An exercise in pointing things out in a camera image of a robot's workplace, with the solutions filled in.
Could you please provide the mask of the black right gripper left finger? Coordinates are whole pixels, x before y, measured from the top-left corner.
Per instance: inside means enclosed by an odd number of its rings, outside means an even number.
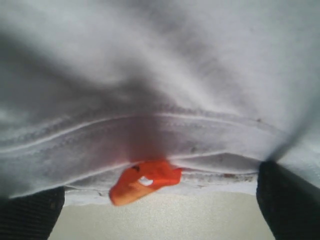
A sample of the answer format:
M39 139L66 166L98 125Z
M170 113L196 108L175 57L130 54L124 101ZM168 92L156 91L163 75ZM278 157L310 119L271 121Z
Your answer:
M12 199L0 199L2 240L47 240L65 203L65 188L57 187Z

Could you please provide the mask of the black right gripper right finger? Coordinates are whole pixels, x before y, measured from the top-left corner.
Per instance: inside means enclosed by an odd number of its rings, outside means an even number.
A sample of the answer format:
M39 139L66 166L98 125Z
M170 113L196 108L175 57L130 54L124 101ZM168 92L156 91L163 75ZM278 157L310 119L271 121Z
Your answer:
M259 166L259 209L276 240L320 238L320 190L273 161Z

